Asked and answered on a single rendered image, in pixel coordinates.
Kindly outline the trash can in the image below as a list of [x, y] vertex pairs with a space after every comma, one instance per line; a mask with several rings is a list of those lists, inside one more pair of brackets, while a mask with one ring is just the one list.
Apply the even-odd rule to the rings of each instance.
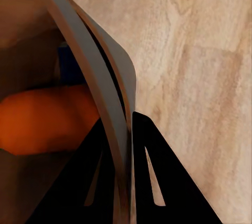
[[[112, 66], [112, 77], [94, 40]], [[96, 102], [110, 146], [115, 168], [112, 224], [130, 224], [135, 68], [121, 45], [74, 0], [0, 0], [0, 101], [20, 91], [61, 87], [57, 47], [65, 41]], [[0, 150], [0, 224], [25, 224], [76, 150], [29, 156]], [[101, 157], [84, 206], [93, 203]]]

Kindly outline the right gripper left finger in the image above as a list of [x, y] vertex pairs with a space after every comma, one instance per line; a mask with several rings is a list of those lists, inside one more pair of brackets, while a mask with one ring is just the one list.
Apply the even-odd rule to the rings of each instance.
[[[101, 153], [93, 203], [84, 206]], [[25, 224], [112, 224], [114, 179], [112, 154], [99, 118]]]

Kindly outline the can of soda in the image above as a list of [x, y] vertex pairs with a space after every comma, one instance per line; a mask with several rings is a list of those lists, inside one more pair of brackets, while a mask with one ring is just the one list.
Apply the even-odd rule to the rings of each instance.
[[[98, 40], [94, 40], [112, 77], [112, 66]], [[61, 86], [87, 83], [67, 42], [57, 47]]]
[[0, 150], [29, 156], [78, 149], [99, 118], [87, 83], [13, 93], [0, 101]]

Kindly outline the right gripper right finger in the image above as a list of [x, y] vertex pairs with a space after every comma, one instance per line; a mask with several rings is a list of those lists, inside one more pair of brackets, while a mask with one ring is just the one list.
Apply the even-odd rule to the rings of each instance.
[[[153, 121], [132, 113], [136, 224], [223, 224]], [[154, 203], [147, 148], [166, 206]]]

